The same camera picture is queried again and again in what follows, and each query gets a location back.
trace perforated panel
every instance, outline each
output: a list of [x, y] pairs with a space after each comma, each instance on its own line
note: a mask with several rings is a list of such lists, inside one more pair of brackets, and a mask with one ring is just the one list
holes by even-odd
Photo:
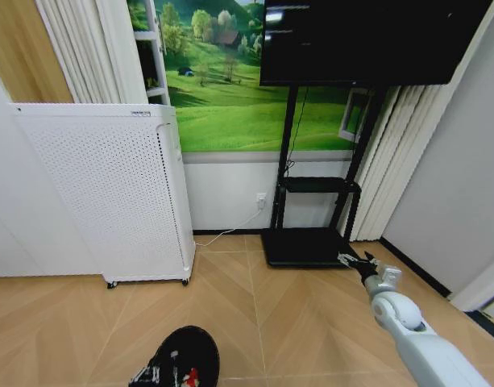
[[159, 118], [19, 121], [106, 277], [182, 270]]

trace white air purifier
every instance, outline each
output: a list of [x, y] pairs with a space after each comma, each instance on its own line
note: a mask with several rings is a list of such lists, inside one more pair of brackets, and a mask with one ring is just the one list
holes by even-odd
[[187, 284], [195, 244], [175, 109], [14, 108], [109, 286], [151, 280]]

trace white wall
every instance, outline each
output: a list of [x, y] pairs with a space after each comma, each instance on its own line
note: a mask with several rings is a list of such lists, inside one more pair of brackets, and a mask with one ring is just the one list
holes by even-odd
[[[291, 169], [292, 176], [342, 176], [346, 161], [301, 162]], [[232, 228], [257, 211], [257, 193], [267, 193], [263, 212], [241, 228], [270, 225], [277, 163], [186, 164], [189, 206], [193, 229]], [[285, 227], [322, 227], [329, 224], [333, 194], [288, 193]]]
[[384, 237], [455, 293], [494, 261], [494, 20]]
[[99, 273], [8, 102], [0, 84], [0, 275]]

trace wall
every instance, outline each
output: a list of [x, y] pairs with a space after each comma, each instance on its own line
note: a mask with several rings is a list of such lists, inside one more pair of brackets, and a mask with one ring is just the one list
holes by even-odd
[[73, 102], [34, 0], [0, 1], [0, 78], [14, 102]]
[[0, 84], [0, 275], [100, 273]]
[[384, 237], [453, 292], [494, 261], [494, 20]]
[[[292, 176], [342, 176], [346, 161], [301, 162]], [[241, 228], [270, 225], [277, 163], [186, 164], [193, 229], [224, 230], [236, 227], [257, 211], [256, 194], [267, 193], [263, 212]], [[322, 227], [329, 224], [333, 194], [288, 193], [285, 227]]]

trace herringbone floor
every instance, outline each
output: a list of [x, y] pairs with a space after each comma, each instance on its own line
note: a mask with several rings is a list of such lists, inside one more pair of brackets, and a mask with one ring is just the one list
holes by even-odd
[[[400, 266], [402, 292], [494, 385], [491, 336], [380, 244], [355, 249]], [[270, 269], [257, 235], [229, 235], [198, 249], [187, 287], [0, 279], [0, 386], [127, 385], [188, 324], [215, 338], [222, 387], [415, 385], [371, 317], [357, 273]]]

